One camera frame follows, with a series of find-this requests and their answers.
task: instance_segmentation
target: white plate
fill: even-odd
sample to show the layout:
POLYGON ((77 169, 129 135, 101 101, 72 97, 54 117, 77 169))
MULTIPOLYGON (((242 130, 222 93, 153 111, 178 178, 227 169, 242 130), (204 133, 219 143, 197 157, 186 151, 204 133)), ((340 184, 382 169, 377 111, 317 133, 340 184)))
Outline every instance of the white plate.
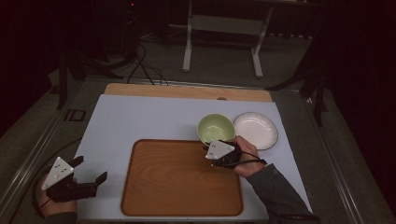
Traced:
POLYGON ((248 112, 233 122, 236 135, 241 135, 258 150, 273 147, 277 141, 275 124, 262 114, 248 112))

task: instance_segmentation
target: human hand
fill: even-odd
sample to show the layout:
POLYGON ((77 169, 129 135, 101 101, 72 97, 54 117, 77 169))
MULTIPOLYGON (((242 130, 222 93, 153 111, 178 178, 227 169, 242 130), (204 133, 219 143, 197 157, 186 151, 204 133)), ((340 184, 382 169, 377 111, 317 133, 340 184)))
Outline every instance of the human hand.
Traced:
MULTIPOLYGON (((257 153, 257 148, 255 146, 253 146, 252 144, 250 144, 245 138, 238 135, 234 139, 231 139, 229 141, 238 144, 238 146, 241 147, 242 151, 245 151, 247 153, 250 153, 254 156, 259 157, 259 154, 257 153)), ((240 161, 256 160, 257 159, 247 153, 242 153, 240 161)), ((243 163, 243 164, 237 165, 235 168, 233 168, 233 170, 240 176, 246 178, 246 177, 253 175, 254 173, 260 171, 263 168, 264 168, 264 164, 262 164, 261 162, 248 162, 248 163, 243 163)))
MULTIPOLYGON (((47 176, 45 175, 39 185, 40 188, 46 178, 47 176)), ((50 215, 58 213, 77 212, 77 201, 56 203, 47 196, 47 193, 44 190, 41 190, 40 203, 38 204, 38 206, 40 206, 41 212, 43 213, 44 217, 48 217, 50 215)))

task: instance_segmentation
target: green bowl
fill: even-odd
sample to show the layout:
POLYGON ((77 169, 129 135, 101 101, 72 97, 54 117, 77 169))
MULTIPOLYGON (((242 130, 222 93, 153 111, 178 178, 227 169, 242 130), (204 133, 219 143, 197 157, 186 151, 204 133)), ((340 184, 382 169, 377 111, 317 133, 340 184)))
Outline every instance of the green bowl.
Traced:
POLYGON ((227 141, 235 137, 235 127, 225 116, 210 114, 203 117, 197 127, 198 137, 209 146, 213 140, 227 141))

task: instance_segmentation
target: gray sleeve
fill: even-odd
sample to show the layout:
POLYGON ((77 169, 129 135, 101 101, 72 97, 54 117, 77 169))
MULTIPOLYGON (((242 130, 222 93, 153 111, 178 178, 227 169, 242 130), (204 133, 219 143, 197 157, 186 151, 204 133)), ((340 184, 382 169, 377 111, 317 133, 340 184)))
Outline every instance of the gray sleeve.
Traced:
POLYGON ((66 212, 51 215, 46 218, 46 224, 76 224, 77 213, 66 212))
POLYGON ((290 220, 285 215, 312 216, 294 187, 273 164, 249 176, 247 181, 267 208, 269 223, 317 223, 308 220, 290 220))

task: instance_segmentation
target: wooden tray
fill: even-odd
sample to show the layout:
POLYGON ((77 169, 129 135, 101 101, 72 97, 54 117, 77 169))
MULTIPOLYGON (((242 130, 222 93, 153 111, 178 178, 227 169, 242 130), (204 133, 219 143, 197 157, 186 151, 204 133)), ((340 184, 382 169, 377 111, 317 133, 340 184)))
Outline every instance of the wooden tray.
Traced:
POLYGON ((211 166, 198 141, 143 139, 134 144, 121 211, 131 217, 237 216, 239 177, 211 166))

